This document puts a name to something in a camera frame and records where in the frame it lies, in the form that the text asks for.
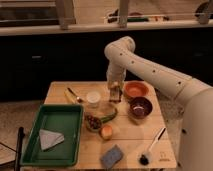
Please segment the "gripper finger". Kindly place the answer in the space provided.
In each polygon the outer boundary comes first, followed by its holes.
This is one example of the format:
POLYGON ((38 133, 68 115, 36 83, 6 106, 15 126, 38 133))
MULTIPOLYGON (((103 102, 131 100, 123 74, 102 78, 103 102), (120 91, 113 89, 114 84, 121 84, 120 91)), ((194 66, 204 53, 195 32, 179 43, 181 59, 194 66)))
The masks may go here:
POLYGON ((120 87, 118 88, 117 92, 118 92, 118 101, 121 101, 122 90, 120 89, 120 87))
POLYGON ((111 88, 109 90, 109 101, 112 101, 113 100, 113 89, 111 88))

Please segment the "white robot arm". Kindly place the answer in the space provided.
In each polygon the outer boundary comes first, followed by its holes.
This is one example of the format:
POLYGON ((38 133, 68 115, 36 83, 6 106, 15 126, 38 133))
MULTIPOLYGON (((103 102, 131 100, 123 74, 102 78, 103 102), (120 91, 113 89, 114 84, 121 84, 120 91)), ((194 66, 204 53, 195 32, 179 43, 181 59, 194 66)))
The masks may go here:
POLYGON ((177 171, 213 171, 213 86, 134 53, 125 36, 106 45, 107 82, 123 82, 130 71, 184 108, 177 171))

